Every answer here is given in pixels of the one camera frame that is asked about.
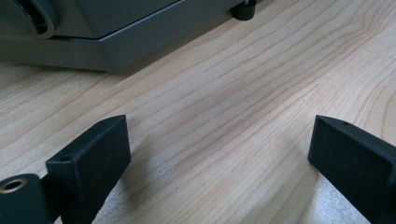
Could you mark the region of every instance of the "black clamp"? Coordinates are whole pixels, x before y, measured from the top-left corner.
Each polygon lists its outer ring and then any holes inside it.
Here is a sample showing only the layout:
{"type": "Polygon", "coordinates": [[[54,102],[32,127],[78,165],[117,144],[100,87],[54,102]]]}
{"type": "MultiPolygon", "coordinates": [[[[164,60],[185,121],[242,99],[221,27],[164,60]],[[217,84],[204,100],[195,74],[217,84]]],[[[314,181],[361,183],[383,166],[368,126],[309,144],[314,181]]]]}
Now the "black clamp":
{"type": "Polygon", "coordinates": [[[308,160],[372,223],[396,223],[396,147],[317,116],[308,160]]]}
{"type": "Polygon", "coordinates": [[[46,161],[0,182],[0,223],[92,223],[131,161],[125,116],[104,119],[46,161]]]}

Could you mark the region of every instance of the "light wood surface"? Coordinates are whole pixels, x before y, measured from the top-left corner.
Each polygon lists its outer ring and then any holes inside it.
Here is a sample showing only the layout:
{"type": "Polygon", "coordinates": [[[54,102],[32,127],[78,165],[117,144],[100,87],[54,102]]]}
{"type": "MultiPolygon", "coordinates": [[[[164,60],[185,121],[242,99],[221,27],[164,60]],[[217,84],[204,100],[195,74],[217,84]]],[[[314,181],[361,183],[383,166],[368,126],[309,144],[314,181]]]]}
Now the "light wood surface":
{"type": "Polygon", "coordinates": [[[95,223],[365,223],[306,156],[316,114],[396,145],[395,50],[394,0],[275,0],[137,72],[0,63],[0,179],[126,114],[95,223]]]}

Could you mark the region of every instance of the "gray machine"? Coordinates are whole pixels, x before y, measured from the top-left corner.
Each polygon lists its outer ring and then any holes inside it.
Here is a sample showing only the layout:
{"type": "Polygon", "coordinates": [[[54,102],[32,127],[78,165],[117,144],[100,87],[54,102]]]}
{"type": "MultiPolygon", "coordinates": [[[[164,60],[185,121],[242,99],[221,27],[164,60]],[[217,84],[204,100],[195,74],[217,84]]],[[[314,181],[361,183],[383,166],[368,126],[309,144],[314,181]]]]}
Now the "gray machine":
{"type": "Polygon", "coordinates": [[[0,0],[0,61],[117,71],[220,13],[255,1],[0,0]]]}

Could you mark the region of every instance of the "wood grain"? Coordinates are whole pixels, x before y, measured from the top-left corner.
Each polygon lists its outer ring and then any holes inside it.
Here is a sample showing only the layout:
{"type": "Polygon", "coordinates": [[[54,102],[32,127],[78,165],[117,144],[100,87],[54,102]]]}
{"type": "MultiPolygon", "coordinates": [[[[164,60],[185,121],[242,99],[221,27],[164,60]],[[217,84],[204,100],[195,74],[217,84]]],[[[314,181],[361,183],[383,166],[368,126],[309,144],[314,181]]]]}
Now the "wood grain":
{"type": "Polygon", "coordinates": [[[275,0],[135,74],[0,63],[0,178],[126,114],[95,223],[367,222],[306,156],[316,114],[396,145],[395,36],[393,0],[275,0]]]}

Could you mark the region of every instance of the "black cylinder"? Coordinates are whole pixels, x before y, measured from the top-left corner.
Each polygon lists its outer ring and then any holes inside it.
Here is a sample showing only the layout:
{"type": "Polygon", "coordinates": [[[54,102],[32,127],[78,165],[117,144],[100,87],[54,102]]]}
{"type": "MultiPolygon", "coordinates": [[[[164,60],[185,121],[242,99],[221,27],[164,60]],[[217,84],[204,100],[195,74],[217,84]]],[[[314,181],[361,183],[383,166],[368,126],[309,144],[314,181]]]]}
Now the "black cylinder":
{"type": "Polygon", "coordinates": [[[233,7],[231,14],[239,21],[250,21],[254,17],[254,10],[256,8],[256,0],[249,0],[233,7]]]}

